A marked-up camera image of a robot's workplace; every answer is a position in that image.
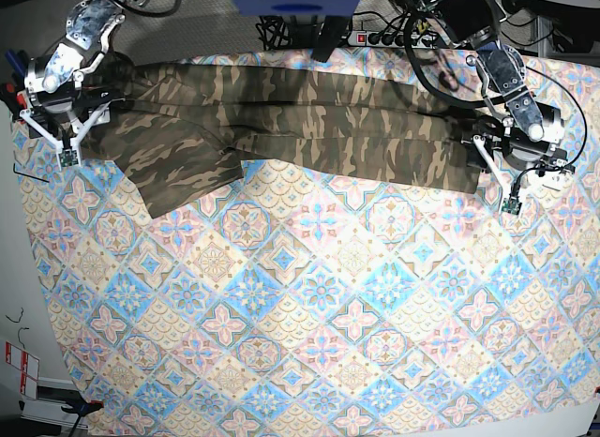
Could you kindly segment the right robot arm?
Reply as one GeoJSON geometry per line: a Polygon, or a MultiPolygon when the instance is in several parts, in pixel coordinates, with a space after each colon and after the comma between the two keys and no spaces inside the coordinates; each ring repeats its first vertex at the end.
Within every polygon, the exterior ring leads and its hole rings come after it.
{"type": "Polygon", "coordinates": [[[74,114],[110,102],[110,94],[83,94],[83,82],[100,66],[111,48],[111,34],[125,20],[126,11],[143,15],[148,0],[83,0],[69,12],[66,33],[51,46],[50,55],[29,62],[23,96],[31,121],[40,129],[54,115],[65,114],[71,127],[81,128],[74,114]]]}

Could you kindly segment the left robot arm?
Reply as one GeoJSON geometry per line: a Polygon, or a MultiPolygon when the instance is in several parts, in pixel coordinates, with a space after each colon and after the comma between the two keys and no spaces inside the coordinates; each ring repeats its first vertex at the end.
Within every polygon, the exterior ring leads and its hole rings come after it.
{"type": "Polygon", "coordinates": [[[505,15],[496,0],[396,0],[409,12],[403,28],[403,46],[417,76],[426,90],[451,106],[474,110],[487,108],[508,131],[502,151],[528,173],[534,170],[573,171],[560,147],[563,125],[558,111],[536,102],[526,86],[526,68],[519,52],[500,40],[505,15]],[[413,48],[417,22],[435,21],[453,46],[474,49],[470,64],[482,83],[479,101],[463,100],[433,86],[422,70],[413,48]]]}

